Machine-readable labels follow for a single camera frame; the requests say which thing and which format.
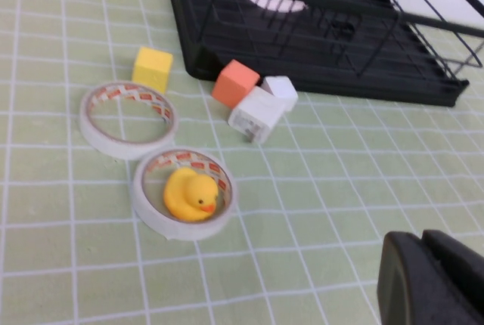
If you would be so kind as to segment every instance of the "wire rack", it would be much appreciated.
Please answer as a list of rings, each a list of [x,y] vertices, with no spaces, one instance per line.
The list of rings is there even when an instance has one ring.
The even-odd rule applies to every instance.
[[[267,9],[287,1],[304,8]],[[289,76],[299,91],[454,106],[469,85],[457,74],[482,67],[482,44],[467,41],[484,31],[448,22],[422,1],[433,17],[397,0],[172,0],[185,67],[198,79],[215,80],[237,59],[262,76]],[[479,1],[465,1],[484,16]],[[429,29],[450,32],[468,55],[438,53]]]

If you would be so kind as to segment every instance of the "cutting mat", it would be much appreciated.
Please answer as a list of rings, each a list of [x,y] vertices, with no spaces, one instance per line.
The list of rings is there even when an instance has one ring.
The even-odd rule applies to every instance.
[[[455,53],[447,36],[439,48]],[[170,0],[0,0],[2,325],[377,324],[381,241],[437,228],[484,254],[484,79],[454,109],[301,94],[262,147],[184,71]],[[135,162],[77,125],[93,85],[170,51],[176,143],[222,159],[240,211],[218,236],[166,241],[129,203]],[[132,106],[99,119],[156,133]]]

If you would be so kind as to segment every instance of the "yellow rubber duck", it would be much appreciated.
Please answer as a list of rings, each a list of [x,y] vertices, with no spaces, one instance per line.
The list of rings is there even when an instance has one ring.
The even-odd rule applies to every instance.
[[[169,212],[181,221],[202,221],[215,212],[218,195],[213,178],[183,167],[169,176],[163,199]]]

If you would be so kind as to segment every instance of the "yellow block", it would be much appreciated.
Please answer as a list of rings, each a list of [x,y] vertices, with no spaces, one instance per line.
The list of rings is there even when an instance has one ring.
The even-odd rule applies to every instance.
[[[172,64],[172,54],[141,47],[136,57],[132,81],[165,93]]]

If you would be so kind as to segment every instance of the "white block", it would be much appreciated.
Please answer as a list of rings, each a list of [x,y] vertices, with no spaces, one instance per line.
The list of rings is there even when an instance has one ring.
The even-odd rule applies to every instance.
[[[228,124],[263,144],[284,115],[284,102],[260,87],[252,91],[232,110]]]
[[[284,102],[286,111],[291,111],[296,105],[298,95],[293,83],[286,76],[269,76],[264,78],[261,85],[264,91]]]

